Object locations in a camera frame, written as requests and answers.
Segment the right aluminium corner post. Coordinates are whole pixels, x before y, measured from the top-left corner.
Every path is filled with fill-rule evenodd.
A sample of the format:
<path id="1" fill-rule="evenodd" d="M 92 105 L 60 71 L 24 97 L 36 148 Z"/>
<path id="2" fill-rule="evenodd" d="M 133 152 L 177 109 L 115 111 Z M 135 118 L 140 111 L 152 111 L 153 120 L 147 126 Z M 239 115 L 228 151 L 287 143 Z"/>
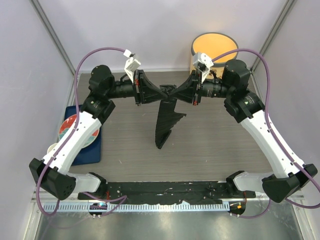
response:
<path id="1" fill-rule="evenodd" d="M 268 49 L 270 48 L 271 44 L 275 40 L 278 32 L 281 30 L 284 22 L 286 21 L 287 17 L 289 16 L 290 12 L 294 8 L 297 0 L 286 0 L 280 13 L 278 14 L 271 30 L 269 31 L 259 53 L 264 56 Z"/>

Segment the blue tray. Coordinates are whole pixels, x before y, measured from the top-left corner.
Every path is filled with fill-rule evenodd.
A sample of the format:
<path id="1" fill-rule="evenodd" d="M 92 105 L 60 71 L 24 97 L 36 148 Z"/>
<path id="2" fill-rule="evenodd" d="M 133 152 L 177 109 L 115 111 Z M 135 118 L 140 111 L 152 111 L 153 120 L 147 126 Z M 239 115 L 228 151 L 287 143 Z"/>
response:
<path id="1" fill-rule="evenodd" d="M 76 114 L 76 106 L 67 106 L 65 109 L 64 120 Z M 97 139 L 88 147 L 82 148 L 75 157 L 72 166 L 95 164 L 101 161 L 102 130 L 101 128 Z"/>

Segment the left aluminium corner post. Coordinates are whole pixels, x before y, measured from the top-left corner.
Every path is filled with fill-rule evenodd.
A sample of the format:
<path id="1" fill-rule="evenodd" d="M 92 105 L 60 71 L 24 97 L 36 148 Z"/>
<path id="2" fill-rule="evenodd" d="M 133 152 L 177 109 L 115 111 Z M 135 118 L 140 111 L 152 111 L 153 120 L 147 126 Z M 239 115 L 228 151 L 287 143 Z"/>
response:
<path id="1" fill-rule="evenodd" d="M 51 38 L 53 44 L 55 45 L 57 51 L 59 52 L 60 56 L 62 57 L 64 63 L 66 64 L 67 68 L 74 76 L 76 73 L 76 69 L 73 66 L 65 48 L 62 45 L 51 21 L 49 20 L 45 10 L 43 9 L 39 0 L 29 0 L 30 4 L 32 5 L 34 11 L 36 12 L 37 16 L 39 17 L 40 21 L 42 22 L 46 32 L 48 33 L 49 37 Z"/>

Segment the white paper cup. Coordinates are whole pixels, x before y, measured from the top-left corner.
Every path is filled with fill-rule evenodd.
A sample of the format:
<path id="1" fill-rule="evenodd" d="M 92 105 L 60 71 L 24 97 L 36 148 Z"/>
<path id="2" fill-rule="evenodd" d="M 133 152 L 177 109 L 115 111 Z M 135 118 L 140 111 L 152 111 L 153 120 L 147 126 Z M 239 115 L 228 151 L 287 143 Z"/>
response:
<path id="1" fill-rule="evenodd" d="M 53 143 L 52 145 L 50 145 L 50 146 L 48 147 L 48 149 L 47 149 L 47 154 L 48 154 L 49 152 L 51 152 L 51 151 L 56 147 L 57 144 L 58 144 L 58 143 L 56 142 L 56 143 Z"/>

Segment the red and teal plate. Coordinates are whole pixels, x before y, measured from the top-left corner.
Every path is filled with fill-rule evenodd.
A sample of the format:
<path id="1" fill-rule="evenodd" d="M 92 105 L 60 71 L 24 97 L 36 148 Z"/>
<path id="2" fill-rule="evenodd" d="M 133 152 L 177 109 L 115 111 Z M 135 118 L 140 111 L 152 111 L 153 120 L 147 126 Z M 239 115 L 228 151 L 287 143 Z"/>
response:
<path id="1" fill-rule="evenodd" d="M 58 140 L 60 141 L 62 139 L 62 137 L 65 135 L 65 133 L 67 133 L 67 131 L 69 130 L 69 128 L 73 125 L 73 123 L 76 121 L 76 114 L 73 114 L 69 117 L 67 117 L 63 123 L 61 124 L 59 131 L 58 131 Z M 91 145 L 98 137 L 100 133 L 100 129 L 97 129 L 85 142 L 85 144 L 83 145 L 83 149 L 88 147 L 89 145 Z"/>

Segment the aluminium corner post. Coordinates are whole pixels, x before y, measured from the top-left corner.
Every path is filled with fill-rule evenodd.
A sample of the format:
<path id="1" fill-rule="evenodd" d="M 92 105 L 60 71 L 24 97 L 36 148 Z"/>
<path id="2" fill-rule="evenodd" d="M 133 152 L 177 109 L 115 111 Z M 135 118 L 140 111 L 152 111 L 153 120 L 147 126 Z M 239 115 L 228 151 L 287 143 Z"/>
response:
<path id="1" fill-rule="evenodd" d="M 286 0 L 280 13 L 278 14 L 271 30 L 269 31 L 259 53 L 264 56 L 268 49 L 270 48 L 271 44 L 275 40 L 278 32 L 281 30 L 284 22 L 286 21 L 287 17 L 289 16 L 290 12 L 294 8 L 297 0 Z"/>
<path id="2" fill-rule="evenodd" d="M 43 9 L 39 0 L 29 0 L 30 4 L 32 5 L 34 11 L 36 12 L 37 16 L 39 17 L 40 21 L 42 22 L 46 32 L 48 33 L 49 37 L 51 38 L 53 44 L 55 45 L 57 51 L 59 52 L 60 56 L 62 57 L 64 63 L 66 64 L 67 68 L 74 76 L 76 73 L 76 69 L 73 66 L 65 48 L 62 45 L 51 21 L 49 20 L 45 10 Z"/>

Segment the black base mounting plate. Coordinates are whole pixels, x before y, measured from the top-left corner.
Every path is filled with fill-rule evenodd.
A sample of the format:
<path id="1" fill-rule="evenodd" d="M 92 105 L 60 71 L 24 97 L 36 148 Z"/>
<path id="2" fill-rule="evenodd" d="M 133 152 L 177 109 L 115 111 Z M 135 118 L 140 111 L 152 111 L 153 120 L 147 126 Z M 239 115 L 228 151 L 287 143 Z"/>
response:
<path id="1" fill-rule="evenodd" d="M 108 182 L 99 199 L 127 196 L 128 205 L 174 205 L 183 201 L 191 205 L 220 204 L 223 199 L 253 199 L 253 191 L 232 189 L 218 181 Z"/>

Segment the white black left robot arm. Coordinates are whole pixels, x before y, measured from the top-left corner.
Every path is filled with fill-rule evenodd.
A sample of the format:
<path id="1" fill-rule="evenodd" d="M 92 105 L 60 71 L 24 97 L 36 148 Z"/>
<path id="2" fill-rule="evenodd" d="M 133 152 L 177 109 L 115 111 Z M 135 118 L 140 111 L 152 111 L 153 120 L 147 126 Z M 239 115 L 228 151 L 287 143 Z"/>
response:
<path id="1" fill-rule="evenodd" d="M 74 123 L 57 145 L 41 160 L 34 158 L 29 164 L 36 187 L 60 201 L 72 193 L 88 192 L 97 200 L 106 195 L 107 181 L 103 177 L 93 172 L 74 174 L 69 170 L 87 140 L 115 109 L 113 99 L 133 97 L 139 105 L 167 98 L 163 90 L 148 80 L 143 70 L 135 70 L 133 80 L 116 81 L 106 65 L 99 65 L 91 71 L 89 90 L 82 106 L 77 107 Z"/>

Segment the black trash bag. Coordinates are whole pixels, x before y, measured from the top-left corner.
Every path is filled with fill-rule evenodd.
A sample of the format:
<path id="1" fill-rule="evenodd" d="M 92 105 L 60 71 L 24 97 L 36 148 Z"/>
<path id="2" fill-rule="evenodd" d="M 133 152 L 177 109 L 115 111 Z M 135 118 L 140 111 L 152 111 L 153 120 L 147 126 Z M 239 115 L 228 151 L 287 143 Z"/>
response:
<path id="1" fill-rule="evenodd" d="M 172 132 L 172 128 L 183 118 L 186 113 L 175 112 L 177 99 L 168 97 L 159 104 L 155 126 L 155 145 L 160 150 Z"/>

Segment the yellow capybara trash bin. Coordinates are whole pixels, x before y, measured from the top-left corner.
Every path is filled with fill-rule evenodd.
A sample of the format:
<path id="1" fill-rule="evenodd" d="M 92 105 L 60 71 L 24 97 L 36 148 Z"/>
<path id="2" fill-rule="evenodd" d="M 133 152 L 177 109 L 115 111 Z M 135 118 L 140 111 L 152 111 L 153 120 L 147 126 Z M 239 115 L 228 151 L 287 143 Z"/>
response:
<path id="1" fill-rule="evenodd" d="M 197 36 L 191 44 L 191 56 L 201 52 L 214 59 L 226 52 L 237 49 L 237 42 L 230 36 L 219 32 L 207 32 Z M 228 60 L 236 59 L 238 53 L 234 52 L 216 60 L 211 67 L 216 76 L 220 78 L 223 74 L 225 63 Z"/>

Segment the aluminium frame rail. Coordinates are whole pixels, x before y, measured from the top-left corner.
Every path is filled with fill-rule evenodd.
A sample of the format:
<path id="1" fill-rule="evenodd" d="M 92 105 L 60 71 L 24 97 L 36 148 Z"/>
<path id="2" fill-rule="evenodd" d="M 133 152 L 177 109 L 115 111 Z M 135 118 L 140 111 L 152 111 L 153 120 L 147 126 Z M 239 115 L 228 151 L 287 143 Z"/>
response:
<path id="1" fill-rule="evenodd" d="M 90 200 L 91 198 L 87 195 L 80 193 L 79 186 L 76 184 L 74 190 L 68 195 L 63 201 L 71 201 L 71 200 Z M 49 201 L 57 201 L 58 198 L 52 195 L 51 193 L 47 192 L 46 190 L 40 188 L 39 190 L 39 199 L 42 203 L 49 202 Z"/>

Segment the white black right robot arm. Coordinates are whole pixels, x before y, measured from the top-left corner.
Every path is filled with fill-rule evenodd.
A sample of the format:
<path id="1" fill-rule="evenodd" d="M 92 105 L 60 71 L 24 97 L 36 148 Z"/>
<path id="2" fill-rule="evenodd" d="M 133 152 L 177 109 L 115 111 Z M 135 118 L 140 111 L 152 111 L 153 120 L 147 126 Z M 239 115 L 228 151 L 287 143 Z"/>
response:
<path id="1" fill-rule="evenodd" d="M 193 70 L 189 78 L 170 97 L 198 105 L 202 97 L 223 98 L 226 111 L 252 136 L 264 153 L 272 171 L 249 173 L 243 170 L 230 175 L 226 181 L 226 193 L 233 198 L 244 191 L 265 193 L 272 201 L 280 203 L 304 187 L 318 170 L 313 164 L 305 164 L 278 134 L 270 120 L 266 120 L 266 107 L 262 100 L 248 89 L 250 71 L 238 59 L 225 63 L 221 78 L 203 80 L 205 65 Z"/>

